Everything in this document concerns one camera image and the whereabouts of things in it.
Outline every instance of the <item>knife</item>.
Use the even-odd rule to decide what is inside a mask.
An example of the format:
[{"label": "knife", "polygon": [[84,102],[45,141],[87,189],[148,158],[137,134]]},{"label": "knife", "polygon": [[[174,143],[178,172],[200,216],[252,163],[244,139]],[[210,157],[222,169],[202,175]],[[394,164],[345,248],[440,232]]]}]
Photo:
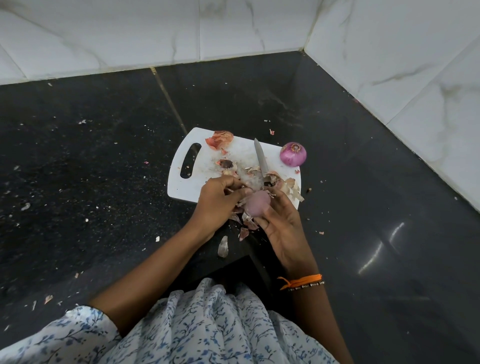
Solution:
[{"label": "knife", "polygon": [[264,150],[262,149],[262,146],[260,145],[260,142],[255,138],[253,140],[253,144],[255,145],[255,151],[257,152],[257,158],[258,158],[258,164],[260,165],[260,171],[262,172],[262,177],[264,178],[264,185],[271,185],[270,184],[270,177],[268,177],[266,174],[269,172],[268,169],[268,164],[265,159],[265,154]]}]

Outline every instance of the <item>bracelet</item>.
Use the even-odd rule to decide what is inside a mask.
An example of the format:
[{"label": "bracelet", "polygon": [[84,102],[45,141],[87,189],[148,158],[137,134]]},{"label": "bracelet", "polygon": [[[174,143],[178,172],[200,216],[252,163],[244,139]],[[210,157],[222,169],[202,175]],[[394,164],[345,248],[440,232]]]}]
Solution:
[{"label": "bracelet", "polygon": [[321,284],[325,284],[325,282],[322,280],[321,282],[303,284],[303,285],[301,285],[301,286],[299,286],[299,287],[288,288],[287,291],[293,292],[293,291],[296,291],[296,290],[301,290],[302,288],[313,287],[313,286],[320,286]]},{"label": "bracelet", "polygon": [[306,288],[306,287],[311,287],[312,285],[318,286],[319,284],[323,284],[322,280],[322,275],[321,274],[314,274],[312,276],[306,276],[300,279],[293,279],[292,281],[289,281],[283,277],[278,277],[277,279],[283,279],[287,284],[280,288],[280,290],[284,290],[285,288],[289,288],[289,291],[292,291],[292,289],[295,288]]}]

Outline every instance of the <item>white marble tile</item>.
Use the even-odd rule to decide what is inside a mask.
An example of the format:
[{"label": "white marble tile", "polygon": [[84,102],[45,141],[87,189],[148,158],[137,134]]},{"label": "white marble tile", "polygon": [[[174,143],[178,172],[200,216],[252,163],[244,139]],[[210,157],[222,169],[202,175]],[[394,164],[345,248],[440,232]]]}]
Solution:
[{"label": "white marble tile", "polygon": [[387,127],[480,210],[480,38]]},{"label": "white marble tile", "polygon": [[303,48],[317,0],[200,0],[201,59]]},{"label": "white marble tile", "polygon": [[199,59],[192,0],[3,0],[0,43],[28,78]]},{"label": "white marble tile", "polygon": [[0,85],[25,81],[25,75],[0,45]]},{"label": "white marble tile", "polygon": [[389,122],[480,34],[477,0],[324,0],[305,51]]}]

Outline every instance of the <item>shirt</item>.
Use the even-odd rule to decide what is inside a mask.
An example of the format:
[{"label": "shirt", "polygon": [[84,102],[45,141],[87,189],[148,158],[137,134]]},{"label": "shirt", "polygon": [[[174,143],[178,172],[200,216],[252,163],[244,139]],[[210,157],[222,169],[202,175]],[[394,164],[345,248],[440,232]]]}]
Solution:
[{"label": "shirt", "polygon": [[79,306],[0,351],[1,363],[335,363],[293,322],[267,311],[240,284],[235,294],[205,278],[161,299],[121,338],[101,311]]}]

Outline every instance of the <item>orange wristband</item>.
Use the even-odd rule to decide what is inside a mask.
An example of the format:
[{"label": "orange wristband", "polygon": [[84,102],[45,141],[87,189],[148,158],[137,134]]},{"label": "orange wristband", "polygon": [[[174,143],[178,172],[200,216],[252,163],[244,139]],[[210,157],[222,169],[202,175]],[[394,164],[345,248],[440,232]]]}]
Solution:
[{"label": "orange wristband", "polygon": [[285,288],[295,288],[295,287],[300,287],[304,284],[319,282],[322,280],[322,275],[314,274],[313,276],[306,276],[300,279],[293,279],[293,280],[287,280],[283,277],[278,277],[277,279],[283,279],[285,282],[287,282],[285,286],[280,288],[280,290],[284,290]]}]

